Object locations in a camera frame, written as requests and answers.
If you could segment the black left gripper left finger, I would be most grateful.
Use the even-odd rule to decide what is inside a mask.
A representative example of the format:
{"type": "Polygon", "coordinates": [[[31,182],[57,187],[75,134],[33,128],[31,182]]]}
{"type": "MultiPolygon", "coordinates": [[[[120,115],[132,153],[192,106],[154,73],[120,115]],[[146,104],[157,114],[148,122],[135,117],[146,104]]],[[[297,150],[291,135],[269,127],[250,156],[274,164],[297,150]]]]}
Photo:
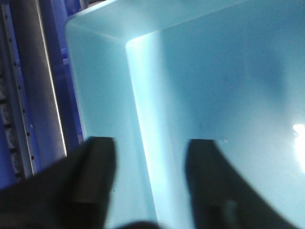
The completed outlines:
{"type": "Polygon", "coordinates": [[[116,170],[115,142],[91,137],[39,174],[0,192],[3,229],[101,229],[116,170]]]}

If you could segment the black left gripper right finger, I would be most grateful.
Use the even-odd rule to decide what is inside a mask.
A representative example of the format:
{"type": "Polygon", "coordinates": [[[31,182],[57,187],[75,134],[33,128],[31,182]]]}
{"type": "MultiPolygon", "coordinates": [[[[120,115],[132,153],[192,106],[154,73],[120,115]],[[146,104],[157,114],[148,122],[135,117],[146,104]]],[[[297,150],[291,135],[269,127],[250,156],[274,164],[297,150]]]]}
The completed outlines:
{"type": "Polygon", "coordinates": [[[185,175],[197,229],[303,226],[303,173],[294,158],[191,139],[185,175]]]}

